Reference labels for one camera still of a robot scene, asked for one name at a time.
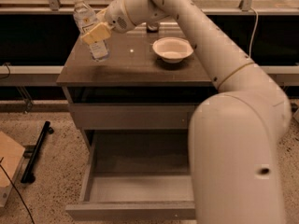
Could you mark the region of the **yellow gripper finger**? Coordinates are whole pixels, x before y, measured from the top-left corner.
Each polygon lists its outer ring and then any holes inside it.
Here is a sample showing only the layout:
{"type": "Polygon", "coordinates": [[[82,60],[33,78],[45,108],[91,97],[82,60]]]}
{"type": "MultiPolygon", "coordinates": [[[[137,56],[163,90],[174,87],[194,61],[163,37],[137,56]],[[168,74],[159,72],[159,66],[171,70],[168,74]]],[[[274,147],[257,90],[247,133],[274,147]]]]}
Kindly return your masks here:
{"type": "Polygon", "coordinates": [[[87,45],[99,42],[111,37],[112,26],[107,22],[92,23],[82,28],[81,40],[87,45]]]}
{"type": "Polygon", "coordinates": [[[101,11],[99,11],[97,14],[96,14],[96,18],[100,21],[100,22],[105,22],[106,19],[105,19],[105,14],[106,14],[106,11],[103,9],[101,11]]]}

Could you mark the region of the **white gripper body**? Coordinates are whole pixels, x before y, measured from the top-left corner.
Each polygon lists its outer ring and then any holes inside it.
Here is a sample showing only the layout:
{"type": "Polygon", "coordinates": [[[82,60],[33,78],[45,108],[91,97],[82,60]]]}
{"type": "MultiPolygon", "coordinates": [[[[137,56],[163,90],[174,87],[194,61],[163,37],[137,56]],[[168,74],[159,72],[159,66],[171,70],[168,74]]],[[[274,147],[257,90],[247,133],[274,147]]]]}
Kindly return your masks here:
{"type": "Polygon", "coordinates": [[[125,33],[131,29],[131,21],[125,9],[125,0],[112,1],[106,9],[105,19],[116,32],[125,33]]]}

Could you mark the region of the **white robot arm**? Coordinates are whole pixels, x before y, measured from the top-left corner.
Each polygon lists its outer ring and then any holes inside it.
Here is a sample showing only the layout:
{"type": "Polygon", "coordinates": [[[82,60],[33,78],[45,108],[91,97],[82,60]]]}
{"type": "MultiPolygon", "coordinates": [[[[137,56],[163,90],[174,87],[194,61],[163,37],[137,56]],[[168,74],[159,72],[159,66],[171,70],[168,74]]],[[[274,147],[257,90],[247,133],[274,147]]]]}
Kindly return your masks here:
{"type": "Polygon", "coordinates": [[[277,144],[292,112],[277,83],[192,0],[115,0],[97,16],[87,44],[172,17],[218,91],[189,125],[198,224],[286,224],[277,144]]]}

